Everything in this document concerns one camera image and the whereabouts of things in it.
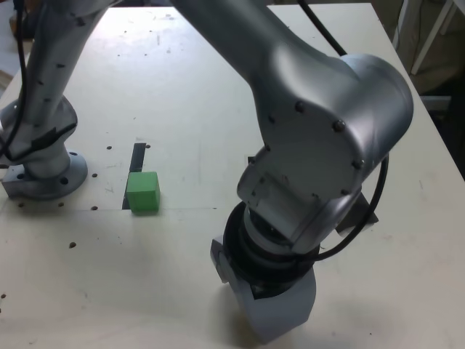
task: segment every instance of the table surface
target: table surface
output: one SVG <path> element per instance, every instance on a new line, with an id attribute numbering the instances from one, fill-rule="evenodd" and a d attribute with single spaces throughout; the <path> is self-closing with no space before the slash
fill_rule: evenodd
<path id="1" fill-rule="evenodd" d="M 383 57 L 408 78 L 370 4 L 312 8 L 348 52 Z M 298 7 L 272 10 L 335 55 Z M 415 115 L 391 153 L 380 222 L 315 265 L 309 321 L 268 348 L 465 347 L 465 184 L 410 86 Z M 19 88 L 16 76 L 0 108 Z M 262 146 L 248 85 L 174 9 L 111 9 L 65 96 L 80 118 L 67 146 L 98 177 L 45 203 L 0 189 L 1 348 L 256 347 L 209 257 L 246 158 Z M 135 142 L 151 145 L 156 216 L 121 210 Z M 323 246 L 340 240 L 332 233 Z"/>

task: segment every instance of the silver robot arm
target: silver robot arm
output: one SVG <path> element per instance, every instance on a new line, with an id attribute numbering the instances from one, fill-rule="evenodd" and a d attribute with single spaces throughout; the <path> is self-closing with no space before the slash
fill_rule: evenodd
<path id="1" fill-rule="evenodd" d="M 0 158 L 14 165 L 3 180 L 10 196 L 57 198 L 85 180 L 84 158 L 64 146 L 77 116 L 62 94 L 90 33 L 115 2 L 45 1 L 23 122 L 10 154 Z M 377 57 L 333 58 L 313 49 L 261 0 L 171 2 L 254 94 L 264 147 L 238 183 L 242 202 L 213 240 L 211 257 L 261 341 L 269 342 L 308 319 L 320 242 L 406 132 L 411 93 Z M 19 104 L 0 112 L 4 139 Z"/>
<path id="2" fill-rule="evenodd" d="M 254 94 L 264 147 L 211 258 L 269 342 L 308 319 L 320 242 L 407 131 L 411 92 L 377 57 L 313 49 L 260 0 L 171 1 Z"/>

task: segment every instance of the green cube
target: green cube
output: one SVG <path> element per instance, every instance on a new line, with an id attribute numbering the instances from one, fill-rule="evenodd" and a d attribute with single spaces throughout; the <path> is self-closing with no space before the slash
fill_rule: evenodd
<path id="1" fill-rule="evenodd" d="M 134 213 L 158 211 L 160 208 L 160 185 L 157 172 L 130 172 L 126 197 Z"/>

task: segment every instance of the black wire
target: black wire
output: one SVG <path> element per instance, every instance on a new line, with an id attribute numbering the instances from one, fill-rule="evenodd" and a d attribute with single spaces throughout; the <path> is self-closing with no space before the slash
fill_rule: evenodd
<path id="1" fill-rule="evenodd" d="M 2 145 L 0 149 L 0 158 L 3 155 L 6 155 L 9 160 L 12 160 L 12 154 L 9 152 L 9 147 L 12 144 L 13 140 L 16 137 L 18 130 L 20 129 L 21 123 L 23 122 L 24 109 L 26 104 L 26 92 L 28 90 L 27 77 L 26 77 L 26 62 L 24 58 L 24 47 L 23 47 L 23 12 L 24 12 L 24 0 L 15 2 L 17 4 L 16 10 L 16 41 L 17 41 L 17 53 L 20 57 L 20 67 L 21 67 L 21 79 L 23 81 L 23 87 L 21 89 L 21 98 L 19 106 L 17 107 L 17 116 L 15 120 L 15 125 L 11 133 L 8 136 L 7 141 L 5 142 L 2 137 L 0 137 L 0 144 Z"/>
<path id="2" fill-rule="evenodd" d="M 326 41 L 334 48 L 339 56 L 345 56 L 347 52 L 339 45 L 339 42 L 331 35 L 331 33 L 326 29 L 326 27 L 320 22 L 317 15 L 310 9 L 310 6 L 307 5 L 305 0 L 297 0 L 297 4 L 304 10 L 305 14 L 312 21 L 313 25 L 318 29 L 321 35 L 324 36 Z"/>
<path id="3" fill-rule="evenodd" d="M 371 215 L 375 212 L 376 207 L 378 206 L 379 199 L 381 198 L 381 194 L 383 193 L 384 183 L 386 182 L 387 177 L 387 169 L 389 167 L 389 155 L 387 155 L 384 160 L 381 162 L 381 169 L 379 171 L 378 182 L 376 184 L 376 189 L 373 194 L 373 198 L 371 199 L 370 205 L 366 210 L 365 214 L 363 215 L 360 222 L 354 227 L 354 229 L 346 236 L 344 240 L 342 240 L 338 245 L 334 248 L 320 253 L 318 256 L 311 258 L 311 261 L 317 262 L 319 260 L 325 260 L 326 258 L 333 257 L 335 254 L 340 253 L 343 249 L 349 245 L 354 238 L 362 231 L 365 227 L 366 223 L 370 220 Z"/>

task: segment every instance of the white chair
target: white chair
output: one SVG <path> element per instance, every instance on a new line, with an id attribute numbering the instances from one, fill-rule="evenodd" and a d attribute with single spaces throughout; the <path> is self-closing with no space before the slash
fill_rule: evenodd
<path id="1" fill-rule="evenodd" d="M 428 53 L 428 50 L 431 47 L 431 44 L 433 43 L 437 33 L 440 31 L 442 35 L 445 34 L 452 20 L 452 17 L 456 13 L 457 9 L 460 9 L 462 13 L 465 14 L 465 0 L 447 0 L 445 2 L 444 7 L 441 10 L 441 13 L 439 14 L 439 17 L 436 20 L 436 23 L 433 25 L 431 33 L 429 33 L 428 35 L 428 39 L 426 39 L 424 46 L 421 49 L 420 54 L 418 55 L 418 58 L 415 61 L 415 64 L 413 64 L 411 71 L 412 75 L 416 75 L 418 73 L 419 68 L 423 63 L 423 60 L 426 57 L 426 54 Z"/>

